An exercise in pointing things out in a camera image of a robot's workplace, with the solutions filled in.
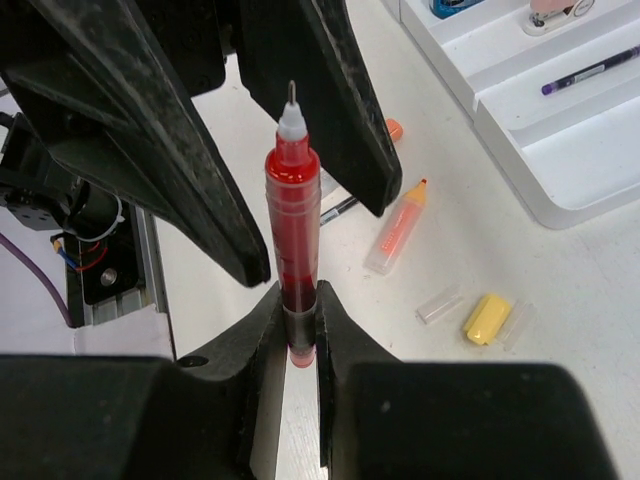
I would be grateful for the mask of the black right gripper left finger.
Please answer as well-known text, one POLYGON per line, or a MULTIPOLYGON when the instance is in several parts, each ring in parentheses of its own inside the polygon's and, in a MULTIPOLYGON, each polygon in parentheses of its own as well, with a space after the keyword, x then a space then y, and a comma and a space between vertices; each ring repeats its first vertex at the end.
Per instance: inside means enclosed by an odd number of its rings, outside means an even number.
POLYGON ((271 479, 285 373, 281 299, 178 361, 5 355, 5 479, 271 479))

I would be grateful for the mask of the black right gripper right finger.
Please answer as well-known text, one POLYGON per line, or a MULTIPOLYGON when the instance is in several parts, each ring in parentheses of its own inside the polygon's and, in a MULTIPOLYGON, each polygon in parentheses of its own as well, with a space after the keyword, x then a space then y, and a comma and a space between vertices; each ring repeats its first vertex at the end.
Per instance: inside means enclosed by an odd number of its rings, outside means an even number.
POLYGON ((332 479, 614 479, 580 385, 550 363, 403 362, 318 285, 320 463, 332 479))

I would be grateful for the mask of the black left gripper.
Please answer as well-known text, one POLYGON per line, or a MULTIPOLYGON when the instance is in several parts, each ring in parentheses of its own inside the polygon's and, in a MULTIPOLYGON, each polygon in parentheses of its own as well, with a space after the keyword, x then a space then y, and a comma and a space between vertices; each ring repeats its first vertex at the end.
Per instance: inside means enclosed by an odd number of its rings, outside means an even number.
POLYGON ((271 276, 263 236, 190 98, 225 82, 237 44, 254 101, 279 119, 294 83, 322 167, 381 216, 402 169, 345 2, 1 5, 1 76, 49 154, 254 287, 271 276))

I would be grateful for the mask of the clear pen cap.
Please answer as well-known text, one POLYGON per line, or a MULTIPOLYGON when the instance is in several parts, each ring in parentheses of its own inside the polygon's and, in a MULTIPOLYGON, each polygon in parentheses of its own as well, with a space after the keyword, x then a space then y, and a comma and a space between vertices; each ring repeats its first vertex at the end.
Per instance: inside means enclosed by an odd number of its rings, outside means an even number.
POLYGON ((417 318, 425 325, 438 321, 463 301, 459 285, 451 285, 416 310, 417 318))

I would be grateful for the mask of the red gel pen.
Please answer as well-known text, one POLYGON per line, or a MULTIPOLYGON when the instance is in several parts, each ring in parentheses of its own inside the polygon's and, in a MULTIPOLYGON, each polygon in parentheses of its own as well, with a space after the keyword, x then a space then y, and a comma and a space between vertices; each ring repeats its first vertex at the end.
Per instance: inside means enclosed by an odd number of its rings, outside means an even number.
POLYGON ((294 81, 265 174, 289 355, 294 366, 306 368, 315 356, 321 181, 294 81))

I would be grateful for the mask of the black pen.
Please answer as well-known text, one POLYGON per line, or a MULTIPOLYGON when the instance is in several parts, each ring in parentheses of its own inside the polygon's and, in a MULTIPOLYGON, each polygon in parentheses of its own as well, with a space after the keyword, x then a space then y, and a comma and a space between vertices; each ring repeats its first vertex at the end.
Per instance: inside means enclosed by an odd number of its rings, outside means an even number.
POLYGON ((338 218, 340 215, 342 215, 343 213, 345 213, 349 209, 351 209, 354 206, 356 206, 358 203, 359 203, 359 201, 353 196, 341 201, 336 206, 328 209, 327 211, 325 211, 324 213, 321 214, 321 216, 320 216, 320 225, 324 226, 327 223, 333 221, 334 219, 338 218))

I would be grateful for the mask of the blue slime jar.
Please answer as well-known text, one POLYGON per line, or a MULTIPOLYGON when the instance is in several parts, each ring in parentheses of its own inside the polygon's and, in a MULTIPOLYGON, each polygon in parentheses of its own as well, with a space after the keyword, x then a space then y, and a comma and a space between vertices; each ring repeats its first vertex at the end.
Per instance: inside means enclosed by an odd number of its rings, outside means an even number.
POLYGON ((429 0, 429 8, 437 18, 446 19, 482 2, 483 0, 429 0))

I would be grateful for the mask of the purple gel pen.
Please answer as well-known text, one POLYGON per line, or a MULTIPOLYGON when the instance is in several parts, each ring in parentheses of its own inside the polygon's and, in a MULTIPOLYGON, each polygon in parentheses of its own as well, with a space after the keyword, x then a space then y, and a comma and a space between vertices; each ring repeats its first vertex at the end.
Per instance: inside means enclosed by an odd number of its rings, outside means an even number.
POLYGON ((639 51, 640 45, 635 45, 581 70, 547 83, 540 88, 540 92, 543 96, 549 96, 553 93, 569 88, 572 85, 583 82, 637 58, 639 56, 639 51))

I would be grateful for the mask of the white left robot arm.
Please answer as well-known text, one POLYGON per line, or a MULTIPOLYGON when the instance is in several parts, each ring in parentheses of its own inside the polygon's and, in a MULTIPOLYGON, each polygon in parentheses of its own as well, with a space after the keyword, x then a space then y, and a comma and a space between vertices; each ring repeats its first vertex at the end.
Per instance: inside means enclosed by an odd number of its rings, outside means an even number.
POLYGON ((94 240, 120 203, 171 223, 240 284, 271 276, 264 239, 193 98, 243 86, 277 118, 297 89, 322 166, 373 214, 402 170, 342 1, 5 1, 1 78, 25 133, 1 202, 94 240))

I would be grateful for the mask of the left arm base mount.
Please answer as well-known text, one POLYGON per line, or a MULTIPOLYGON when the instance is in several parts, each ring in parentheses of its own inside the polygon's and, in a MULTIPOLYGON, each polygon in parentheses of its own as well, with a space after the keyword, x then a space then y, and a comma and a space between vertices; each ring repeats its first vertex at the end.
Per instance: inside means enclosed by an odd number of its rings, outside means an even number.
POLYGON ((61 227, 50 238, 65 265, 66 312, 70 329, 98 325, 155 306, 168 311, 157 229, 151 215, 126 202, 118 203, 111 230, 87 242, 61 227))

